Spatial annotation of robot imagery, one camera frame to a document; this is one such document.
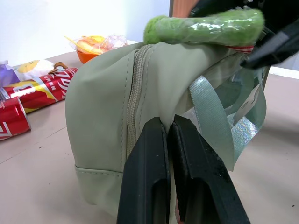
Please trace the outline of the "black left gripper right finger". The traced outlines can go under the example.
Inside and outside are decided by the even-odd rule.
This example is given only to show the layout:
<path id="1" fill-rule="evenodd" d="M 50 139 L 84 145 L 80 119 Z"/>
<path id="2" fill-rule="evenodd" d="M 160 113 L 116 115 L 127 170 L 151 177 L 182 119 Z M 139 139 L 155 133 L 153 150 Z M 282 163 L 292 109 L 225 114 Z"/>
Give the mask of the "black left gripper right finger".
<path id="1" fill-rule="evenodd" d="M 250 223 L 222 159 L 189 119 L 175 115 L 168 147 L 183 223 Z"/>

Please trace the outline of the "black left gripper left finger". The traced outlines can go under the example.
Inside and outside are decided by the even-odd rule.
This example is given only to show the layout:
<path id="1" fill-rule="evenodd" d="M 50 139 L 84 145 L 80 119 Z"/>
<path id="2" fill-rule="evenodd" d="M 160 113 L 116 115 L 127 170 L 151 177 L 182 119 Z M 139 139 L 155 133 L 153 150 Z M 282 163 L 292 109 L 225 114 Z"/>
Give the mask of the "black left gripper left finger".
<path id="1" fill-rule="evenodd" d="M 169 222 L 171 172 L 166 137 L 158 117 L 145 124 L 124 166 L 117 223 Z"/>

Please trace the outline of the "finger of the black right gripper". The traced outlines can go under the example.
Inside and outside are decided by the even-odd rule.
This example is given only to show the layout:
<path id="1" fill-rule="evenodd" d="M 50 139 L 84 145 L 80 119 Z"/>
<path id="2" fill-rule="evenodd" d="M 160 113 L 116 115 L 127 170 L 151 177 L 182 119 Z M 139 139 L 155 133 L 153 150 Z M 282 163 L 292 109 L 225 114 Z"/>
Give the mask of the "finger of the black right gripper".
<path id="1" fill-rule="evenodd" d="M 246 57 L 240 66 L 259 69 L 282 63 L 299 51 L 299 23 L 289 24 Z"/>
<path id="2" fill-rule="evenodd" d="M 239 0 L 199 0 L 191 9 L 189 17 L 205 17 L 235 9 L 239 5 Z"/>

